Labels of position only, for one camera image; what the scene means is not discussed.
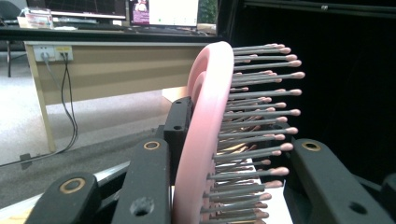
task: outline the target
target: desk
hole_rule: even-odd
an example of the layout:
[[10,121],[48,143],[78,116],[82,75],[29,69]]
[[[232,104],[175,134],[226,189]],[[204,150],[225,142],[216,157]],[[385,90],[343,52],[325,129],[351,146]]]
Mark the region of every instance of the desk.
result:
[[[72,46],[69,63],[73,100],[88,100],[141,91],[185,86],[191,65],[206,44],[160,42],[25,42],[46,128],[49,150],[55,151],[46,105],[59,104],[61,94],[47,66],[36,62],[33,46]],[[63,62],[50,62],[53,74],[64,73]]]

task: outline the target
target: office chair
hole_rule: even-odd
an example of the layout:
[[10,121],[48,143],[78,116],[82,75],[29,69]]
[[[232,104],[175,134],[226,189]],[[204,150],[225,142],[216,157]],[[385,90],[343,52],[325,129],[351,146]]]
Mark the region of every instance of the office chair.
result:
[[[8,1],[0,1],[0,23],[6,27],[19,26],[18,17],[21,15],[21,9]],[[8,77],[11,77],[11,44],[19,43],[21,41],[7,40],[7,65],[8,65]]]

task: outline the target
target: hole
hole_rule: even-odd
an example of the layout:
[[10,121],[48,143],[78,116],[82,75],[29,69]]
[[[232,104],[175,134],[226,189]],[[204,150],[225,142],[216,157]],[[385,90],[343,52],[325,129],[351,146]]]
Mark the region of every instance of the hole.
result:
[[359,203],[352,202],[352,203],[349,204],[349,208],[352,209],[352,211],[354,211],[356,213],[359,213],[359,214],[362,214],[362,215],[367,214],[366,208],[363,205],[359,204]]
[[143,217],[150,214],[154,210],[154,200],[143,197],[134,200],[131,204],[130,211],[136,217]]
[[320,145],[313,143],[313,142],[304,142],[304,143],[302,143],[302,146],[305,149],[310,150],[310,151],[320,151],[321,150]]
[[154,150],[160,147],[159,142],[147,142],[143,147],[148,150]]
[[85,180],[83,178],[73,178],[64,182],[59,190],[64,194],[70,194],[81,190],[85,185]]
[[308,143],[308,144],[306,144],[306,146],[307,146],[307,147],[312,147],[312,148],[317,148],[317,146],[314,145],[314,144],[312,144],[312,143]]

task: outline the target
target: black cable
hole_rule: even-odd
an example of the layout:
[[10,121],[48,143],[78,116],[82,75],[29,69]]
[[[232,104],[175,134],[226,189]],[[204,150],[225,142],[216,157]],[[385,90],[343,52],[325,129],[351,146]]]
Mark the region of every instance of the black cable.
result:
[[[78,139],[78,126],[77,126],[76,117],[75,117],[75,113],[74,113],[74,107],[73,107],[72,83],[71,83],[71,78],[70,78],[70,73],[69,73],[69,68],[68,68],[68,54],[66,53],[64,55],[63,53],[61,53],[61,56],[64,58],[64,78],[63,78],[62,87],[61,87],[62,105],[64,106],[64,111],[65,111],[67,117],[69,117],[69,119],[73,125],[73,135],[72,135],[72,138],[70,139],[69,144],[67,145],[67,147],[65,147],[62,150],[52,152],[52,153],[44,155],[44,156],[33,157],[33,158],[31,158],[29,160],[25,160],[25,161],[14,161],[14,162],[2,164],[2,165],[0,165],[0,167],[5,167],[5,166],[13,165],[13,164],[23,164],[26,162],[38,161],[41,159],[45,159],[47,157],[51,157],[51,156],[57,155],[59,153],[65,152],[66,150],[70,149],[76,143],[76,141]],[[69,84],[71,115],[67,109],[67,106],[66,106],[66,103],[64,100],[64,82],[65,82],[66,78],[68,79],[68,84]]]

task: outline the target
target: brass ring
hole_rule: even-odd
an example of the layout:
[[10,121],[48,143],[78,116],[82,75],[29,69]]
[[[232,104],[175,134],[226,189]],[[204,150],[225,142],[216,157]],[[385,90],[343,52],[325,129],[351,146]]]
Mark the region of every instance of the brass ring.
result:
[[302,143],[302,145],[305,149],[310,150],[310,151],[320,151],[321,150],[320,145],[318,145],[314,142],[304,142],[304,143]]
[[[78,182],[78,186],[74,189],[67,189],[66,186],[68,184],[70,184],[73,181],[77,181]],[[66,182],[64,182],[60,187],[59,190],[64,193],[64,194],[70,194],[70,193],[74,193],[76,191],[79,191],[80,189],[82,189],[85,186],[85,180],[83,178],[73,178],[73,179],[69,179]]]
[[144,145],[144,148],[147,149],[147,150],[155,150],[155,149],[159,148],[160,145],[161,144],[159,142],[151,141],[151,142],[147,142]]

